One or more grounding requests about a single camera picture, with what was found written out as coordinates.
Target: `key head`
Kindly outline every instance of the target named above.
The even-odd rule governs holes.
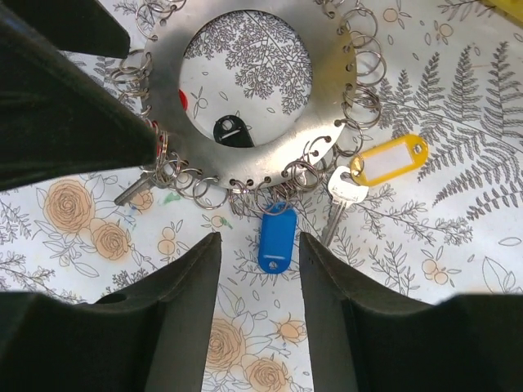
[[[351,169],[340,166],[330,177],[327,186],[334,200],[346,203],[361,203],[369,194],[369,187],[357,185],[351,180]]]

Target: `tablecloth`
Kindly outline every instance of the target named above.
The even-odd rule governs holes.
[[[142,48],[137,0],[102,3],[129,31],[132,48]],[[350,208],[332,252],[430,303],[458,292],[522,293],[523,30],[474,0],[364,4],[378,19],[388,65],[376,87],[382,119],[365,132],[364,148],[413,133],[431,152],[420,170],[372,188]],[[346,0],[340,9],[354,5]],[[139,23],[147,32],[154,15],[145,11]],[[352,23],[358,30],[370,22]],[[65,56],[116,95],[109,73],[118,60]],[[181,89],[202,133],[236,114],[261,144],[299,116],[310,77],[299,38],[281,20],[250,11],[200,32],[186,52]],[[87,173],[1,193],[0,289],[93,302],[219,231],[221,277],[203,390],[313,390],[297,253],[284,274],[266,274],[257,265],[258,218],[237,217],[228,206],[207,212],[170,190],[144,191],[131,206],[115,206],[139,173]],[[319,236],[329,207],[324,188],[303,194],[295,206],[298,231]]]

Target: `printed rose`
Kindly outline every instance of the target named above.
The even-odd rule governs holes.
[[[227,321],[215,318],[212,321],[211,338],[207,352],[207,369],[228,370],[241,361],[245,354],[245,339],[241,331]]]
[[[145,211],[153,205],[153,201],[153,193],[150,190],[144,190],[136,194],[129,204],[138,211]]]
[[[272,359],[245,355],[242,365],[248,383],[256,392],[283,392],[287,385],[287,368]]]
[[[101,256],[117,260],[129,251],[125,232],[114,223],[93,219],[90,227],[92,243]]]
[[[58,230],[77,233],[95,215],[92,196],[76,180],[59,180],[47,191],[43,215]]]
[[[279,325],[278,333],[284,341],[297,344],[307,338],[307,331],[303,321],[287,321]]]

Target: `key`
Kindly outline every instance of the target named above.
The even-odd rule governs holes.
[[[125,204],[131,202],[140,192],[151,189],[153,186],[155,186],[155,183],[152,181],[152,175],[153,173],[141,173],[138,181],[132,184],[129,188],[125,189],[123,193],[114,200],[114,204],[117,206],[124,206]]]
[[[356,185],[345,178],[350,178],[351,169],[340,166],[329,180],[327,189],[333,196],[329,213],[329,221],[321,235],[321,243],[329,247],[337,232],[337,227],[343,217],[343,212],[354,203],[361,203],[369,193],[369,187]]]

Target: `key tag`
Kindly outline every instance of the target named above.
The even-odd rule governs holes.
[[[418,169],[428,159],[428,143],[416,135],[406,135],[358,154],[350,168],[358,185],[375,186]]]
[[[277,212],[285,203],[276,203],[268,211]],[[263,216],[258,264],[268,274],[282,274],[291,265],[296,236],[296,212],[289,208],[280,215]]]

